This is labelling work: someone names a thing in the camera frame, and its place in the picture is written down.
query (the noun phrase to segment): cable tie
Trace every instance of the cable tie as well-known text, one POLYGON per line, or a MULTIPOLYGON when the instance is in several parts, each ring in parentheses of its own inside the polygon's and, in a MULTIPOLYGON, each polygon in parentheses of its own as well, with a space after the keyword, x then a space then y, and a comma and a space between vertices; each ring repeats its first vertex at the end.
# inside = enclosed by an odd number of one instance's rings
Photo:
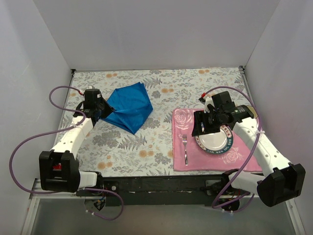
POLYGON ((77 127, 77 125, 75 124, 75 122, 74 121, 72 121, 72 126, 73 126, 73 128, 75 128, 75 127, 77 127))
POLYGON ((251 137, 254 137, 257 134, 265 134, 265 131, 256 131, 251 137))

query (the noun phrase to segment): pink napkin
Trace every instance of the pink napkin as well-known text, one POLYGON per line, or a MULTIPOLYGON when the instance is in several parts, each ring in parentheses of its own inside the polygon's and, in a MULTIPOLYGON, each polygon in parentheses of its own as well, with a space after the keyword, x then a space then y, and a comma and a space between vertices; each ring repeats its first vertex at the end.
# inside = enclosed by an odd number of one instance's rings
MULTIPOLYGON (((233 132, 234 142, 230 150, 224 154, 213 155, 202 150, 194 137, 191 136, 194 126, 194 111, 200 109, 175 109, 173 111, 172 133, 173 133, 173 154, 174 170, 219 170, 227 171, 240 168, 246 160, 250 150, 233 132), (182 135, 187 134, 187 155, 188 165, 185 165, 185 149, 182 144, 182 135)), ((245 171, 262 171, 254 156, 250 159, 245 171)))

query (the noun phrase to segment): white panel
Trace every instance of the white panel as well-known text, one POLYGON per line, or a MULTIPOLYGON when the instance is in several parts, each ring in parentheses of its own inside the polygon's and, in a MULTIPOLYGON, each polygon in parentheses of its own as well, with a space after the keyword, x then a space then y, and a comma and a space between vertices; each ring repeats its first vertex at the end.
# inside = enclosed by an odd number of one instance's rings
POLYGON ((78 70, 245 65, 279 0, 34 0, 78 70))
MULTIPOLYGON (((49 91, 70 80, 70 69, 32 0, 0 0, 0 234, 20 234, 29 193, 9 174, 9 158, 18 143, 56 129, 61 111, 48 101, 49 91)), ((66 91, 54 100, 63 104, 66 91)), ((38 157, 55 136, 33 140, 17 153, 14 172, 26 188, 39 177, 38 157)))
POLYGON ((246 67, 264 129, 279 151, 306 169, 296 204, 312 226, 313 1, 280 1, 246 67))

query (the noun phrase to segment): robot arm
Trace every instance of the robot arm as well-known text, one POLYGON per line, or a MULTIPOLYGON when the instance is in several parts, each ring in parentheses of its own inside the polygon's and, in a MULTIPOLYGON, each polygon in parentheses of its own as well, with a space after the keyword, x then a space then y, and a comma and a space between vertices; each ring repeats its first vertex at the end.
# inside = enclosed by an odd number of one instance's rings
MULTIPOLYGON (((228 125, 251 150, 258 134, 257 121, 245 105, 236 107, 228 92, 207 97, 204 111, 194 112, 194 130, 192 135, 211 134, 220 131, 220 126, 228 125)), ((259 195, 269 207, 295 198, 301 194, 305 169, 301 164, 293 165, 271 143, 264 133, 254 151, 263 176, 242 171, 232 182, 233 188, 243 189, 259 195)), ((225 184, 238 170, 223 174, 225 184)))
MULTIPOLYGON (((236 123, 233 131, 251 150, 257 134, 256 119, 245 118, 236 123)), ((262 202, 272 207, 278 203, 295 198, 301 194, 305 169, 301 164, 293 165, 271 143, 265 134, 261 134, 254 151, 254 157, 262 168, 263 175, 241 172, 233 181, 233 188, 259 195, 262 202)), ((232 179, 235 172, 229 175, 232 179)))
POLYGON ((76 159, 78 149, 88 132, 94 128, 100 118, 106 118, 114 109, 105 101, 98 89, 86 89, 85 100, 76 110, 85 113, 85 120, 76 126, 84 117, 75 112, 72 125, 75 127, 65 132, 62 139, 50 150, 39 156, 41 187, 43 190, 76 192, 79 188, 102 188, 101 173, 79 171, 76 159))

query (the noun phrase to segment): white plate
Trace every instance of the white plate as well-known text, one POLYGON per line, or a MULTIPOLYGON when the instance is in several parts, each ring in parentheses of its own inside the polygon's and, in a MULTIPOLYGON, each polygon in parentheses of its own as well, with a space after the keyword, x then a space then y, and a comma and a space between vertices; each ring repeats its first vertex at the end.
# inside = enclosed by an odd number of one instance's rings
POLYGON ((233 135, 227 126, 221 126, 221 131, 214 134, 196 136, 197 144, 207 153, 222 154, 233 145, 233 135))

